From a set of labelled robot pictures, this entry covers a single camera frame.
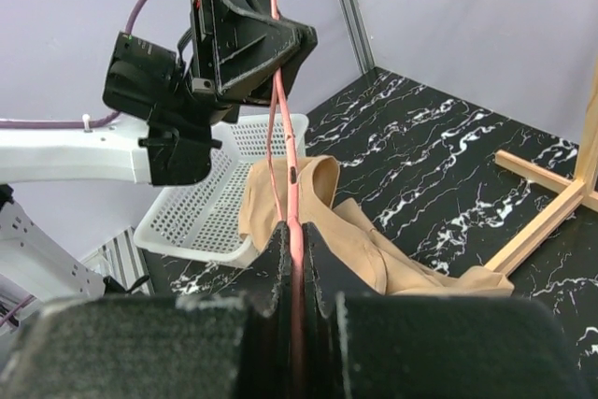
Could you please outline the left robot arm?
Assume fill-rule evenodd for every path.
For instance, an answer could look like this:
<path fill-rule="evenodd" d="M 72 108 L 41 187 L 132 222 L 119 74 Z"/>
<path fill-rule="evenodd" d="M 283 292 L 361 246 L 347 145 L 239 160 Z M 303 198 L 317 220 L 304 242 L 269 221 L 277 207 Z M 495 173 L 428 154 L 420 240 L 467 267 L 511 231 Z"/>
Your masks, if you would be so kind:
<path fill-rule="evenodd" d="M 312 26 L 274 19 L 270 0 L 191 0 L 191 25 L 174 50 L 118 35 L 103 94 L 120 118 L 98 128 L 1 133 L 1 273 L 34 298 L 121 292 L 62 249 L 27 216 L 12 185 L 108 179 L 160 189 L 135 231 L 142 249 L 181 259 L 248 266 L 257 255 L 238 233 L 251 163 L 283 155 L 280 119 L 240 117 L 288 92 L 318 39 Z"/>

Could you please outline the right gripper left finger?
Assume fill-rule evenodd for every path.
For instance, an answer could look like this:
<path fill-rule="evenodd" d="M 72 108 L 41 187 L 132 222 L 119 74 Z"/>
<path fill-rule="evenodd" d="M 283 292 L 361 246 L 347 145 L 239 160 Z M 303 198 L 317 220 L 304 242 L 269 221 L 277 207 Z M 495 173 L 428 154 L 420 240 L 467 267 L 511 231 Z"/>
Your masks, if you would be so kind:
<path fill-rule="evenodd" d="M 1 374 L 5 398 L 285 398 L 289 232 L 214 294 L 43 306 Z"/>

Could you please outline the beige t shirt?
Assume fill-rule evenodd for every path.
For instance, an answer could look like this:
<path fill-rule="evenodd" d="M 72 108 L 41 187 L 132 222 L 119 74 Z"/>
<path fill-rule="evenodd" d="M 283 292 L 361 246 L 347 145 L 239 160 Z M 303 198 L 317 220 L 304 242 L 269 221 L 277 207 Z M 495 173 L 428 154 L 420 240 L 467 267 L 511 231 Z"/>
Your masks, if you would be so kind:
<path fill-rule="evenodd" d="M 331 252 L 368 287 L 386 295 L 481 295 L 508 297 L 514 291 L 507 276 L 475 265 L 454 278 L 406 256 L 363 213 L 353 198 L 333 205 L 340 166 L 330 155 L 298 161 L 299 217 L 316 225 Z M 262 252 L 277 223 L 278 211 L 271 186 L 285 195 L 286 161 L 273 166 L 260 160 L 247 176 L 238 213 L 238 233 Z"/>

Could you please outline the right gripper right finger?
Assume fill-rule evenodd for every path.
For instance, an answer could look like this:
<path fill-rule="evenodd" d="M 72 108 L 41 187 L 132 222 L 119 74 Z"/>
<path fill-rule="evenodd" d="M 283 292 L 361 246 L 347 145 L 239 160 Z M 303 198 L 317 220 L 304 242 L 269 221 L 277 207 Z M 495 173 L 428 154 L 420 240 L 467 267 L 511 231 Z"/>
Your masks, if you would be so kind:
<path fill-rule="evenodd" d="M 569 342 L 518 297 L 384 296 L 304 227 L 311 398 L 590 398 Z"/>

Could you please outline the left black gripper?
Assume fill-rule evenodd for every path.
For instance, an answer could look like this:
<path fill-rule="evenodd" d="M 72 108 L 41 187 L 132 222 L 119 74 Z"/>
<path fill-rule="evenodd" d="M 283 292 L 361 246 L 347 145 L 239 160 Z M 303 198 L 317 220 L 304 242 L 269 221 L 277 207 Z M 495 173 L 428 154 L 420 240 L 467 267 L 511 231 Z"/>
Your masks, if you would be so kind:
<path fill-rule="evenodd" d="M 289 93 L 316 48 L 314 27 L 271 16 L 271 0 L 192 0 L 194 76 L 220 102 L 264 107 L 272 77 Z"/>

